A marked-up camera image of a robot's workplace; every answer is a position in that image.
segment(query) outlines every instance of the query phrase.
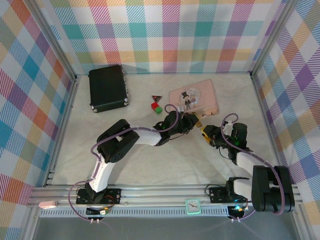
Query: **small red block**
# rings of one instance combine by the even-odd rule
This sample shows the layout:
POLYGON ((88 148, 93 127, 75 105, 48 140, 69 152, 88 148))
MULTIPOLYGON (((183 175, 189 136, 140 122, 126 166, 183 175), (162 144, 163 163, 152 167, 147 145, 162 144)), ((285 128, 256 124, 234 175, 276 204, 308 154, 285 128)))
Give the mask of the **small red block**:
POLYGON ((157 107, 159 107, 158 103, 154 102, 151 104, 151 108, 153 109, 153 111, 155 111, 157 107))

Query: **mint green clock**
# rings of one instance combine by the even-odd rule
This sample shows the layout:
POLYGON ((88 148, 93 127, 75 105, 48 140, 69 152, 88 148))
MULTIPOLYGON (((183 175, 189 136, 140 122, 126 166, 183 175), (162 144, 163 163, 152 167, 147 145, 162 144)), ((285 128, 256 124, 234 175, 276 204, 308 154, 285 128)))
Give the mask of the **mint green clock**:
POLYGON ((188 215, 200 214, 200 202, 198 199, 187 199, 185 200, 186 213, 188 215))

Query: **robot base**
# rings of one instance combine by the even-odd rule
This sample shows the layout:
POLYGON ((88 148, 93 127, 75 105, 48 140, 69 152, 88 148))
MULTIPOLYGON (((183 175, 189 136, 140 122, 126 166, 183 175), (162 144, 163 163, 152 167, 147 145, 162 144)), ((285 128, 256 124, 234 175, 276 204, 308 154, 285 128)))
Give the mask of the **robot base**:
POLYGON ((75 203, 77 205, 109 205, 109 204, 115 204, 118 205, 120 204, 120 199, 121 199, 121 189, 120 188, 111 188, 111 189, 106 189, 103 193, 102 193, 103 197, 98 197, 98 198, 93 198, 90 197, 87 189, 85 188, 80 188, 77 191, 77 198, 75 203), (111 196, 113 198, 114 202, 110 202, 110 197, 107 196, 111 196))
POLYGON ((210 203, 239 203, 245 204, 247 199, 244 196, 237 194, 228 194, 227 187, 210 187, 209 188, 210 203))

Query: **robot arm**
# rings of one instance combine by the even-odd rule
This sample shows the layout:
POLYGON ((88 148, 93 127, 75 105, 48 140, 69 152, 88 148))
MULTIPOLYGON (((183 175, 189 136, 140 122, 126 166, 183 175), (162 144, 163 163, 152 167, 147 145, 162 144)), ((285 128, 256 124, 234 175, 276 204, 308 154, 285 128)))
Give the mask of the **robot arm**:
MULTIPOLYGON (((222 137, 220 127, 207 125, 201 129, 202 135, 207 143, 218 149, 228 150, 229 159, 240 168, 250 174, 250 178, 230 177, 226 182, 228 196, 243 196, 252 202, 254 209, 258 212, 277 212, 281 208, 281 194, 278 181, 270 167, 260 162, 256 157, 242 152, 228 144, 237 146, 246 152, 252 152, 247 147, 247 126, 243 123, 234 123, 230 135, 222 137)), ((284 191, 285 212, 292 212, 295 209, 295 200, 292 190, 289 170, 285 166, 275 166, 284 191)))
MULTIPOLYGON (((153 127, 155 131, 145 130, 141 127, 136 130, 129 130, 123 135, 120 135, 119 138, 115 137, 100 144, 97 147, 97 151, 101 162, 97 162, 95 165, 91 176, 93 180, 85 185, 89 199, 98 203, 103 198, 105 190, 108 187, 108 179, 112 169, 134 145, 147 144, 150 146, 162 146, 175 134, 188 134, 198 121, 199 119, 195 114, 181 114, 177 111, 171 111, 164 121, 158 122, 153 127), (177 114, 178 121, 175 126, 168 131, 161 131, 172 126, 176 121, 177 114)), ((102 133, 98 137, 97 142, 103 141, 110 136, 119 134, 123 130, 130 128, 130 124, 125 119, 121 119, 102 133)))

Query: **pink card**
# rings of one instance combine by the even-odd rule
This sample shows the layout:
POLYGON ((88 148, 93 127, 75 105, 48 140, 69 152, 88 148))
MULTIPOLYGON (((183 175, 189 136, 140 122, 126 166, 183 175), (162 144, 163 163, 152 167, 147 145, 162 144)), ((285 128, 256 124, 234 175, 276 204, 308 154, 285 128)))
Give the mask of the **pink card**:
POLYGON ((169 102, 185 113, 196 113, 200 119, 219 113, 211 79, 171 91, 169 102))

